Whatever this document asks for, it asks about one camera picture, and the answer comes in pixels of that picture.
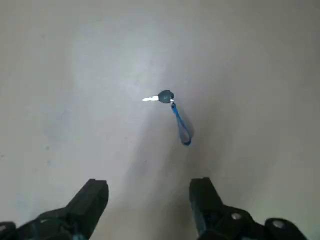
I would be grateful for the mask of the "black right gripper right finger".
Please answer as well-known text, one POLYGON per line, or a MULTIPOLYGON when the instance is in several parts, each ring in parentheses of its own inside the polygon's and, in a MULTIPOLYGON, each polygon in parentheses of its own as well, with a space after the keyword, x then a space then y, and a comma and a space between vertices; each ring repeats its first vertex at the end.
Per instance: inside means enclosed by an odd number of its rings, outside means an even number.
POLYGON ((283 218, 256 222, 245 210, 225 205, 210 178, 190 181, 189 202, 199 240, 305 240, 298 227, 283 218))

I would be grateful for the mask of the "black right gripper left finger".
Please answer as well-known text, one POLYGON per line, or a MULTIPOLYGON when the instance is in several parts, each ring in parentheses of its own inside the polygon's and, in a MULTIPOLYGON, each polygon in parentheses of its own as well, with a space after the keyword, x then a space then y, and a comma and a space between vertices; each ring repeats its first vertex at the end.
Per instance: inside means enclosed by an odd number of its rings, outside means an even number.
POLYGON ((46 211, 17 227, 12 221, 0 223, 2 240, 88 240, 109 200, 106 180, 89 179, 62 208, 46 211))

